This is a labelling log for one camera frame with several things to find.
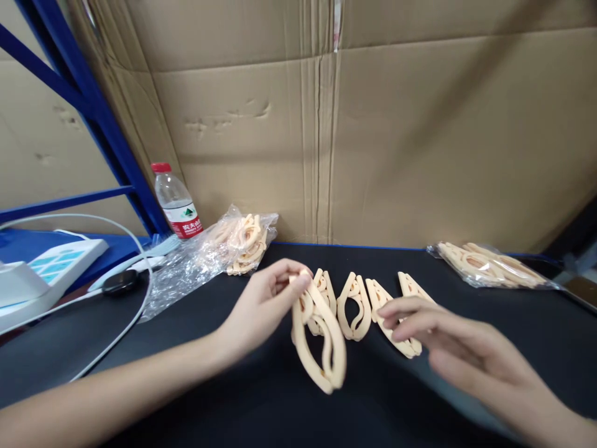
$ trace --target blue metal shelf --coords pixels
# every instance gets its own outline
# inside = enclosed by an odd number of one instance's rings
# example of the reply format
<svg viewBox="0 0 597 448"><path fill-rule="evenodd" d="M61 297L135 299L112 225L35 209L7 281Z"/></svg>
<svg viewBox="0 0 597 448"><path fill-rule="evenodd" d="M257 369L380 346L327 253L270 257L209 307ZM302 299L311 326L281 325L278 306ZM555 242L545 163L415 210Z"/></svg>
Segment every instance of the blue metal shelf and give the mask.
<svg viewBox="0 0 597 448"><path fill-rule="evenodd" d="M0 24L0 47L76 108L119 188L0 210L0 222L126 195L148 234L170 227L55 0L15 0L54 70Z"/></svg>

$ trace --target plastic bag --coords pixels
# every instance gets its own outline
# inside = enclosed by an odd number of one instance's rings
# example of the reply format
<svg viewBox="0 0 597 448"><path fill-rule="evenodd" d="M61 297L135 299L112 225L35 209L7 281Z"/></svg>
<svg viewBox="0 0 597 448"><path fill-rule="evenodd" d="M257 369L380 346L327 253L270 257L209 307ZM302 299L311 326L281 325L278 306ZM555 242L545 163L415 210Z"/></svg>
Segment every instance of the plastic bag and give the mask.
<svg viewBox="0 0 597 448"><path fill-rule="evenodd" d="M467 243L462 247L441 241L427 252L443 258L473 287L562 289L515 258L487 245Z"/></svg>
<svg viewBox="0 0 597 448"><path fill-rule="evenodd" d="M173 303L204 285L229 266L248 273L257 269L269 243L277 213L243 215L231 205L217 223L170 252L153 275L152 289L140 322L147 322Z"/></svg>
<svg viewBox="0 0 597 448"><path fill-rule="evenodd" d="M278 214L247 215L241 221L240 233L243 234L246 248L227 268L228 275L253 273L259 266L269 244L277 235L275 227Z"/></svg>

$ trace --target hand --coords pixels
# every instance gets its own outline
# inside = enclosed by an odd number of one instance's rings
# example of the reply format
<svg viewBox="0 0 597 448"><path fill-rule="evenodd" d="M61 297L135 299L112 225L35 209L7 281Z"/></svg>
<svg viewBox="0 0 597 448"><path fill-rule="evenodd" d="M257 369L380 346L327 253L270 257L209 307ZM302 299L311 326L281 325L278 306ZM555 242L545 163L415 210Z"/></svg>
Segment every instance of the hand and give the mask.
<svg viewBox="0 0 597 448"><path fill-rule="evenodd" d="M306 269L311 277L299 276L289 284L290 275ZM282 259L251 276L230 316L218 333L224 347L234 347L240 357L251 352L274 332L292 304L307 290L313 273L304 264Z"/></svg>
<svg viewBox="0 0 597 448"><path fill-rule="evenodd" d="M394 329L393 340L419 339L438 375L480 400L533 446L597 446L597 427L566 408L491 325L419 297L395 299L377 314L385 328Z"/></svg>

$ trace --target black tabletop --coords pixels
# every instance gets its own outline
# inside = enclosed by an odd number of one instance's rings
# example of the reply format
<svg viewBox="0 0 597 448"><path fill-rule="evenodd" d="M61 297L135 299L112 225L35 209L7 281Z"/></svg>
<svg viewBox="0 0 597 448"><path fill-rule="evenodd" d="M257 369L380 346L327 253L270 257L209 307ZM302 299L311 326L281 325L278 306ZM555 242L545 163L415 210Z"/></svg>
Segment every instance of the black tabletop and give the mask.
<svg viewBox="0 0 597 448"><path fill-rule="evenodd" d="M597 418L597 318L558 291L474 289L422 251L273 244L262 261L283 257L330 272L336 294L348 273L376 279L399 296L396 272L412 277L441 305L485 320L508 336L575 411ZM93 370L105 370L215 330L248 279L220 275L156 318L135 326ZM0 347L0 407L68 381L122 331L144 288L57 312ZM352 309L356 315L356 305ZM351 309L348 309L349 320ZM109 446L508 446L508 430L477 401L435 375L427 353L404 358L376 325L347 341L341 390L322 393L290 341L290 316L258 350L120 434ZM317 359L322 338L310 337Z"/></svg>

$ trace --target white power strip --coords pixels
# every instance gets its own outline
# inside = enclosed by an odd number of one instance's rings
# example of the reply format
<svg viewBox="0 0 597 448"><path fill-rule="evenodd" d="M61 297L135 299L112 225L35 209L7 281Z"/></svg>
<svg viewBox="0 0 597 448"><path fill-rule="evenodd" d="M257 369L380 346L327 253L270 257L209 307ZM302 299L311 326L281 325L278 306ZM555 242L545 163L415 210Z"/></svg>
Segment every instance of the white power strip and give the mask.
<svg viewBox="0 0 597 448"><path fill-rule="evenodd" d="M31 261L29 267L48 284L49 290L35 299L0 307L0 332L48 311L107 249L104 240L76 241L49 249ZM13 294L10 289L0 291L6 302L14 300Z"/></svg>

